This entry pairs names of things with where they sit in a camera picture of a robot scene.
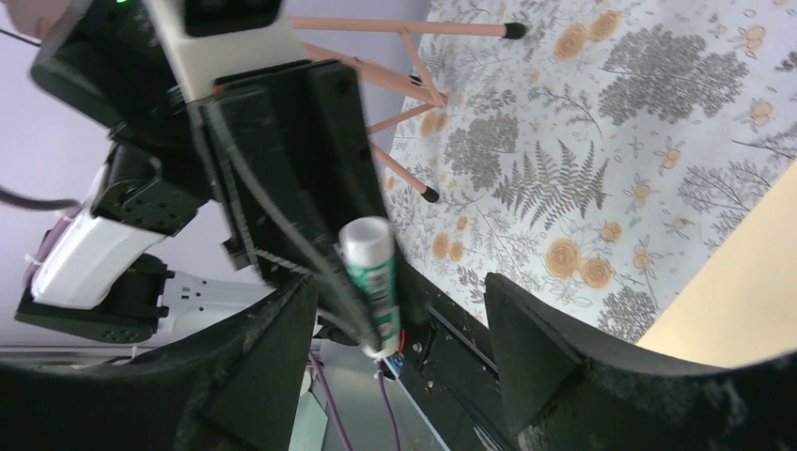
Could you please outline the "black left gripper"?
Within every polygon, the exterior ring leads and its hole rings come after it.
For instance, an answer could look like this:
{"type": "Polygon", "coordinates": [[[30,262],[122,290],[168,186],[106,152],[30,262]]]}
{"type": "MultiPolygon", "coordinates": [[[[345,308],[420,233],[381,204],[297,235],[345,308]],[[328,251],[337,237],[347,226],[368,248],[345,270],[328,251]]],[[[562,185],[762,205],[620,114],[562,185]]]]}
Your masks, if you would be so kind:
{"type": "Polygon", "coordinates": [[[141,1],[71,1],[30,70],[112,141],[90,210],[174,236],[211,198],[180,89],[141,1]]]}

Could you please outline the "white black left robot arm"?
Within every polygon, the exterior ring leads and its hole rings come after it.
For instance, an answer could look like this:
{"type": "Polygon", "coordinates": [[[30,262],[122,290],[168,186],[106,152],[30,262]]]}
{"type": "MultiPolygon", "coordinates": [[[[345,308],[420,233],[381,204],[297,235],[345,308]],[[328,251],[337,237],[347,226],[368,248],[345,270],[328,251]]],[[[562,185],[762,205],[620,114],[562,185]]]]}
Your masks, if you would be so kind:
{"type": "Polygon", "coordinates": [[[386,217],[352,66],[313,60],[278,1],[13,1],[41,29],[30,68],[52,97],[103,125],[111,152],[91,195],[25,283],[42,305],[97,309],[153,245],[210,201],[227,251],[270,286],[309,274],[324,317],[373,345],[395,313],[427,307],[398,257],[388,295],[347,272],[337,234],[386,217]]]}

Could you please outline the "cream envelope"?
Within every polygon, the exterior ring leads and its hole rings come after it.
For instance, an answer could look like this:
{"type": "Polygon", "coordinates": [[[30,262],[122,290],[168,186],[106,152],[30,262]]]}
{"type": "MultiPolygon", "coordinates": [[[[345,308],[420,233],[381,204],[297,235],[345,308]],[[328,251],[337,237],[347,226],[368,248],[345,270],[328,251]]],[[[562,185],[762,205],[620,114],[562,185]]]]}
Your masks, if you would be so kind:
{"type": "Polygon", "coordinates": [[[796,167],[763,196],[639,340],[734,367],[796,349],[796,167]]]}

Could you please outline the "floral patterned table mat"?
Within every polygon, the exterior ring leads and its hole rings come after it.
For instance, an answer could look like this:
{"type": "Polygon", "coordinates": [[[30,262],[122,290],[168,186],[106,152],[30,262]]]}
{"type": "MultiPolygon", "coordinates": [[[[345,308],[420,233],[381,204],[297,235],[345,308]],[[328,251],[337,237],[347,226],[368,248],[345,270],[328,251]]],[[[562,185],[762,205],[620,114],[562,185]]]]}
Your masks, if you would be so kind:
{"type": "Polygon", "coordinates": [[[427,35],[444,107],[391,153],[407,260],[480,321],[501,273],[637,341],[796,158],[792,1],[435,1],[435,22],[521,23],[519,40],[427,35]]]}

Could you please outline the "pink tripod music stand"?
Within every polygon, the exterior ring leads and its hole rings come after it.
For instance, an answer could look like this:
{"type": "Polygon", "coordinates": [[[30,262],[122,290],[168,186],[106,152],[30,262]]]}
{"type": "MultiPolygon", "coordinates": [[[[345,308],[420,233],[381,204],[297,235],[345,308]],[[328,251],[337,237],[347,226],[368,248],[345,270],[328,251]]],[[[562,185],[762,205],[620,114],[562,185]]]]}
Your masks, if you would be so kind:
{"type": "Polygon", "coordinates": [[[294,27],[300,30],[384,32],[395,33],[400,37],[416,69],[415,75],[403,74],[373,61],[341,54],[315,44],[304,44],[309,56],[313,59],[340,60],[353,67],[360,79],[420,101],[419,106],[368,127],[367,133],[370,135],[396,126],[433,108],[447,105],[448,96],[442,93],[434,83],[426,64],[414,46],[413,34],[484,36],[518,40],[522,39],[528,32],[526,24],[517,22],[503,24],[412,22],[305,16],[294,16],[292,21],[294,27]]]}

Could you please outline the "white green glue stick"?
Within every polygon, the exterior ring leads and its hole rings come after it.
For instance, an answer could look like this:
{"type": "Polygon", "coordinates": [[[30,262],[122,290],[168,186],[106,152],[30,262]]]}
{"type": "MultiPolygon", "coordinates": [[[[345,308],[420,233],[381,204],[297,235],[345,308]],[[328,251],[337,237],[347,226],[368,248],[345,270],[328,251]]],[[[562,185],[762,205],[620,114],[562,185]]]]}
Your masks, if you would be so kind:
{"type": "Polygon", "coordinates": [[[338,239],[350,277],[367,294],[382,341],[380,350],[364,346],[364,354],[374,360],[388,358],[398,352],[400,342],[392,226],[380,216],[361,217],[344,225],[338,239]]]}

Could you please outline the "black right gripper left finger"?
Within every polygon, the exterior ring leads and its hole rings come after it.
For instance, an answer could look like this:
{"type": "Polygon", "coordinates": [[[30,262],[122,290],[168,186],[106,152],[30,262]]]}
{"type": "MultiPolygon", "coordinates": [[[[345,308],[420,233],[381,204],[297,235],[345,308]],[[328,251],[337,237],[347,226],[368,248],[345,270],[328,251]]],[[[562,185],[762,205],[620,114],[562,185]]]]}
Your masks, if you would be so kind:
{"type": "Polygon", "coordinates": [[[291,282],[123,365],[1,367],[5,450],[285,450],[317,309],[291,282]]]}

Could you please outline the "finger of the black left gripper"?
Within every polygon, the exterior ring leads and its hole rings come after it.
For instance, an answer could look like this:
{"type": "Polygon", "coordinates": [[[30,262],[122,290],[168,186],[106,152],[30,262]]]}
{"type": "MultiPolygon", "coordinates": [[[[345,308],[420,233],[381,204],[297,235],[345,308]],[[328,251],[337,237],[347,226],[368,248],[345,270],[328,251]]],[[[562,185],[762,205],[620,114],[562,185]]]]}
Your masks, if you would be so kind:
{"type": "Polygon", "coordinates": [[[269,94],[258,88],[235,90],[207,101],[202,110],[247,190],[333,292],[341,328],[360,345],[380,349],[383,339],[366,293],[349,277],[329,228],[298,182],[269,94]]]}
{"type": "MultiPolygon", "coordinates": [[[[359,217],[386,214],[355,70],[337,60],[298,60],[219,78],[214,98],[245,88],[269,94],[291,167],[344,263],[337,248],[339,230],[359,217]]],[[[275,287],[312,277],[320,288],[324,318],[341,324],[329,286],[306,267],[302,255],[247,190],[215,136],[214,183],[230,227],[225,248],[234,264],[254,268],[275,287]]]]}

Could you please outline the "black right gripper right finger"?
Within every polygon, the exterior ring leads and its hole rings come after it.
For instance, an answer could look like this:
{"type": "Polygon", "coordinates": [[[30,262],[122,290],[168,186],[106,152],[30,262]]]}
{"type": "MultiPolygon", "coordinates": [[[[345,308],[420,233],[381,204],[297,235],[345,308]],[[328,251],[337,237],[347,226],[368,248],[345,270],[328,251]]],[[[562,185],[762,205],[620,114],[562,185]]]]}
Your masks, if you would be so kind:
{"type": "Polygon", "coordinates": [[[735,368],[640,348],[505,276],[485,280],[509,434],[523,450],[792,450],[796,356],[735,368]]]}

